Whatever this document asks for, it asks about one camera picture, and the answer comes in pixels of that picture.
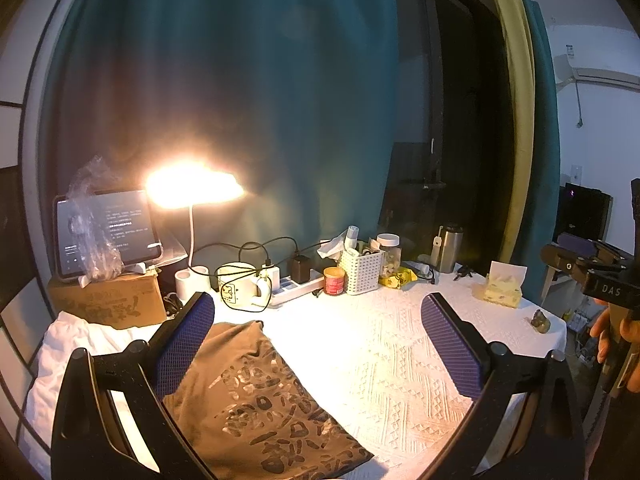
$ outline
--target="blue gripper pad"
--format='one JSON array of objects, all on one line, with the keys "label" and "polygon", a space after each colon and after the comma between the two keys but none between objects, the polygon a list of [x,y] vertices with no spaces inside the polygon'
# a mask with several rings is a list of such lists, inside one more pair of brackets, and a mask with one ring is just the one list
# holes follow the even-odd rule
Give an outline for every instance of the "blue gripper pad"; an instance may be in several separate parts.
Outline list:
[{"label": "blue gripper pad", "polygon": [[420,314],[458,393],[477,400],[491,367],[487,342],[476,327],[458,317],[439,292],[422,300]]},{"label": "blue gripper pad", "polygon": [[154,391],[158,399],[162,400],[178,389],[213,325],[214,313],[213,298],[201,294],[164,345],[156,361]]}]

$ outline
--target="tablet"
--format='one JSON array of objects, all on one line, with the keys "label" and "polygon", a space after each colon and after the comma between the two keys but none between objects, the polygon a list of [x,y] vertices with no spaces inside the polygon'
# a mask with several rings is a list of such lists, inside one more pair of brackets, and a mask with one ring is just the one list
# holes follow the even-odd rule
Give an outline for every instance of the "tablet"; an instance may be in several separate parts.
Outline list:
[{"label": "tablet", "polygon": [[[103,191],[89,200],[95,221],[108,232],[125,265],[148,262],[161,256],[162,245],[151,219],[146,191]],[[63,279],[82,276],[84,269],[71,232],[76,209],[65,196],[58,196],[53,211],[58,276]]]}]

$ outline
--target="curtain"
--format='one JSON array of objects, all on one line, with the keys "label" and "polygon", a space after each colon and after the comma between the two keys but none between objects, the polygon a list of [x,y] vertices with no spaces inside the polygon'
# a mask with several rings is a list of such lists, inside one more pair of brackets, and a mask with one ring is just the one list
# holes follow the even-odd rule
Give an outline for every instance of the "curtain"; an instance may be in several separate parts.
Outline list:
[{"label": "curtain", "polygon": [[[397,38],[396,0],[76,0],[47,82],[43,210],[94,155],[132,186],[187,157],[247,192],[196,207],[196,246],[311,244],[349,224],[372,235],[394,140]],[[186,213],[162,217],[186,242]]]},{"label": "curtain", "polygon": [[527,201],[534,135],[534,57],[522,0],[495,0],[502,23],[511,84],[514,126],[514,168],[511,202],[499,259],[509,262]]},{"label": "curtain", "polygon": [[551,243],[558,213],[560,131],[556,78],[545,22],[537,2],[522,1],[533,44],[536,109],[529,192],[511,263],[527,266],[522,293],[528,300],[539,303],[546,275],[540,249]]}]

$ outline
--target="finger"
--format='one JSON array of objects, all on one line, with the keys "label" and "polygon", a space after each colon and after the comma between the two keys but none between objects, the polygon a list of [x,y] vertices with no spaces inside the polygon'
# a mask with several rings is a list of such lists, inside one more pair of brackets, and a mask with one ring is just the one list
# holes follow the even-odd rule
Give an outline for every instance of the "finger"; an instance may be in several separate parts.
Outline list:
[{"label": "finger", "polygon": [[603,330],[600,332],[600,339],[598,340],[598,362],[603,363],[607,358],[609,352],[609,331]]},{"label": "finger", "polygon": [[603,330],[609,328],[609,312],[610,309],[607,307],[602,314],[598,317],[596,322],[591,327],[591,331],[589,334],[591,337],[599,336]]},{"label": "finger", "polygon": [[623,319],[620,322],[620,335],[630,343],[640,343],[640,321]]},{"label": "finger", "polygon": [[636,366],[636,369],[629,377],[629,382],[626,384],[626,389],[633,393],[640,392],[640,365]]}]

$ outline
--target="brown shirt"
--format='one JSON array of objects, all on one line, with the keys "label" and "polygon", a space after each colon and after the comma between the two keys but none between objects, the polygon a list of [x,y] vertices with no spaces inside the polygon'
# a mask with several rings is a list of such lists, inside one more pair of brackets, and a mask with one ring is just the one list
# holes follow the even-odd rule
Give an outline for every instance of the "brown shirt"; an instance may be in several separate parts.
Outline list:
[{"label": "brown shirt", "polygon": [[162,402],[220,480],[338,478],[372,458],[304,389],[260,321],[214,324]]}]

